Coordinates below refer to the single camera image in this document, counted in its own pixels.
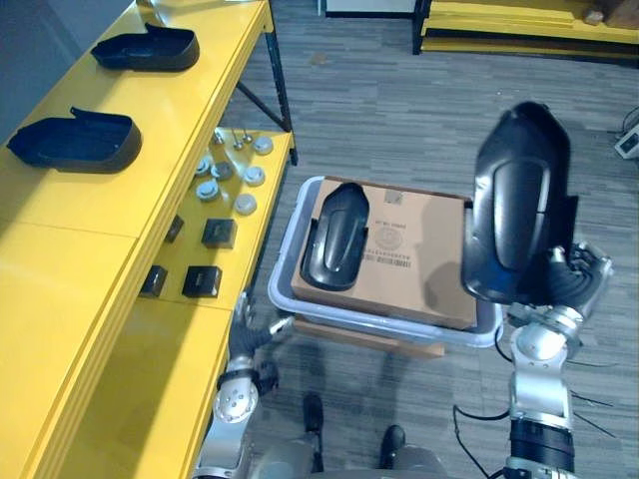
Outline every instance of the small round part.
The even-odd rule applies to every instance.
[[[218,188],[218,182],[216,182],[215,180],[203,182],[196,188],[196,195],[203,202],[209,202],[210,200],[213,200],[219,192],[220,189]]]
[[[253,142],[253,149],[258,155],[268,155],[273,151],[273,140],[269,137],[257,137]]]
[[[215,163],[211,167],[211,176],[218,181],[228,180],[233,176],[233,167],[229,162]]]
[[[234,208],[240,215],[247,217],[258,208],[258,202],[253,195],[242,193],[236,198]]]
[[[211,155],[211,152],[206,152],[205,155],[200,160],[200,162],[198,163],[198,167],[196,168],[196,177],[204,176],[211,168],[212,162],[213,162],[213,156]]]
[[[244,181],[250,187],[258,187],[266,179],[264,170],[260,167],[248,167],[244,171]]]

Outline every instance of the person's foot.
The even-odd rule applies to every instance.
[[[397,449],[406,444],[406,433],[396,424],[389,426],[381,439],[379,448],[379,469],[392,469],[392,461]]]
[[[306,432],[321,433],[323,426],[323,407],[321,398],[314,392],[304,396],[304,428]]]

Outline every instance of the black plastic cover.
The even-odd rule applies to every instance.
[[[570,142],[547,107],[506,112],[477,156],[466,205],[462,284],[501,303],[548,303],[547,251],[570,251],[577,198],[567,196]]]
[[[7,148],[23,162],[61,172],[116,173],[135,160],[140,130],[125,115],[71,108],[75,118],[45,118],[18,130]]]
[[[300,275],[330,291],[352,287],[359,272],[368,228],[368,199],[360,185],[344,183],[326,197],[311,221]]]
[[[104,40],[91,54],[100,65],[114,70],[180,71],[196,64],[200,45],[195,32],[150,23],[145,27],[147,33],[125,33]]]

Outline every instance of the black electronic device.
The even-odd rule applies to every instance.
[[[222,270],[217,266],[189,266],[182,287],[186,297],[217,297]]]

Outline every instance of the white plastic bin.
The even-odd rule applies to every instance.
[[[472,347],[492,346],[495,330],[501,326],[502,322],[502,310],[499,304],[478,301],[477,325],[470,329],[457,330],[295,298],[291,289],[291,280],[300,252],[307,241],[307,229],[322,180],[323,177],[309,178],[298,193],[296,208],[289,220],[280,246],[280,255],[269,280],[269,298],[275,306],[302,314],[312,322],[403,341],[422,344],[447,342]]]

